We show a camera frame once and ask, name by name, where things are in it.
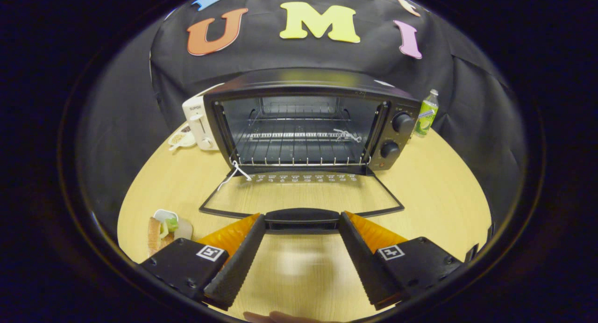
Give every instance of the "white toaster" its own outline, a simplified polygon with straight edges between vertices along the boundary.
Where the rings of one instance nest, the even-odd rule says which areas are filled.
[[[183,104],[183,112],[185,118],[189,123],[193,137],[195,138],[197,145],[201,150],[217,151],[218,145],[214,140],[210,123],[207,122],[206,109],[203,103],[203,94],[207,93],[213,88],[216,88],[222,84],[212,86],[205,91],[191,97],[186,100]]]

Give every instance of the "yellow letter m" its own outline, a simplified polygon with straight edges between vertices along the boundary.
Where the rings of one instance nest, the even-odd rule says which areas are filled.
[[[305,23],[316,38],[321,38],[332,25],[333,29],[328,34],[332,40],[350,43],[361,41],[355,34],[353,26],[355,10],[352,8],[332,5],[326,12],[319,14],[310,4],[301,1],[282,3],[280,7],[286,8],[286,29],[280,32],[280,37],[283,39],[307,37],[307,31],[302,25]]]

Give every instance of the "green vegetable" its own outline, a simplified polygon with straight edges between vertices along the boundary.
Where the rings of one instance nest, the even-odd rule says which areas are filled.
[[[160,238],[164,238],[168,235],[168,226],[166,225],[166,221],[162,221],[160,223]]]
[[[176,218],[166,219],[164,221],[169,232],[174,232],[179,228],[179,223]]]

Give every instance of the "black cloth backdrop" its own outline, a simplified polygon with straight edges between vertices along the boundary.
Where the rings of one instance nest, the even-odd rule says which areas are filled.
[[[158,145],[184,122],[181,104],[242,72],[283,67],[365,72],[419,99],[437,89],[440,110],[433,129],[470,167],[493,221],[502,223],[516,202],[526,167],[522,116],[500,72],[450,23],[420,6],[421,17],[413,16],[397,0],[220,0],[202,11],[194,1],[129,42],[90,95],[79,128],[77,166],[98,220],[115,238],[126,191]],[[287,1],[306,2],[320,14],[331,5],[352,8],[361,42],[311,33],[303,39],[280,38],[286,27],[280,4]],[[224,32],[221,15],[242,7],[249,11],[231,45],[200,57],[187,52],[189,26],[215,18],[207,32],[207,40],[215,40]],[[399,51],[401,34],[393,20],[417,29],[422,59]]]

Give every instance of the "table surface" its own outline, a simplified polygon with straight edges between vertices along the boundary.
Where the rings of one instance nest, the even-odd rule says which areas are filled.
[[[199,212],[230,171],[222,155],[197,146],[174,152],[169,147],[166,140],[145,163],[121,206],[118,242],[137,263],[148,257],[148,221],[159,208],[187,219],[193,225],[192,240],[238,220]],[[405,209],[369,220],[407,239],[425,236],[461,261],[472,246],[485,244],[491,225],[485,195],[461,157],[435,131],[413,137],[395,165],[376,176]],[[272,310],[322,321],[380,312],[369,304],[338,234],[263,237],[245,283],[225,313],[243,319],[245,311],[267,315]]]

